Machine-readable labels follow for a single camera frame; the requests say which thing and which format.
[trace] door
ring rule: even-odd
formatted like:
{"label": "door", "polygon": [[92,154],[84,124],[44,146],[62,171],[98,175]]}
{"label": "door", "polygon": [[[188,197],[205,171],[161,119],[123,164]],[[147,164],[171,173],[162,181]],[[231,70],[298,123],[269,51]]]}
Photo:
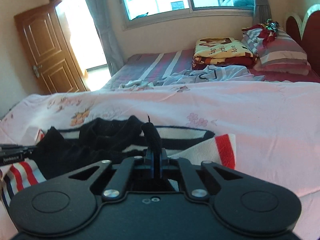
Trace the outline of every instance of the door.
{"label": "door", "polygon": [[45,94],[86,91],[82,72],[68,49],[54,4],[15,17],[23,49]]}

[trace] floor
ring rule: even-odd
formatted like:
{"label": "floor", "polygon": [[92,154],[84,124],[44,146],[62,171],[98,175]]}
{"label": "floor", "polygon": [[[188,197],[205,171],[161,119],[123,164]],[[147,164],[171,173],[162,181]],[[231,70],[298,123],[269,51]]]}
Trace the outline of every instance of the floor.
{"label": "floor", "polygon": [[91,91],[96,91],[101,88],[111,79],[108,68],[88,71],[87,85]]}

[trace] red headboard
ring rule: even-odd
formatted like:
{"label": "red headboard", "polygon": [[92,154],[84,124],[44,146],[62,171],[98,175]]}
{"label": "red headboard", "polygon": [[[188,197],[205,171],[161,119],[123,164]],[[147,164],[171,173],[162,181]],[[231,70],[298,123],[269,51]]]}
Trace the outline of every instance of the red headboard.
{"label": "red headboard", "polygon": [[295,13],[288,14],[286,32],[304,49],[320,76],[320,4],[310,7],[303,21]]}

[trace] door handle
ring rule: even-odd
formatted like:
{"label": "door handle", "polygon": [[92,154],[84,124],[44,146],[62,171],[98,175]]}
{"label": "door handle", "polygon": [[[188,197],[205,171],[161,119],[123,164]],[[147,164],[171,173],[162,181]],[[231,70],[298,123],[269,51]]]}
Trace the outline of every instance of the door handle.
{"label": "door handle", "polygon": [[39,68],[42,68],[42,65],[40,65],[39,67],[33,65],[33,72],[35,73],[37,78],[40,78]]}

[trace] striped pillow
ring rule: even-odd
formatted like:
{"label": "striped pillow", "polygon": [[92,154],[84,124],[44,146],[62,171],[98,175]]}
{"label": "striped pillow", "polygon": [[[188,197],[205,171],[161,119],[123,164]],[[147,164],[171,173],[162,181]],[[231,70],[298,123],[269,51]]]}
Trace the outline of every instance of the striped pillow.
{"label": "striped pillow", "polygon": [[260,57],[260,70],[308,74],[311,66],[307,54],[286,32],[279,30],[276,39],[263,46],[263,38],[258,38],[261,31],[258,28],[243,34],[244,44],[254,55]]}

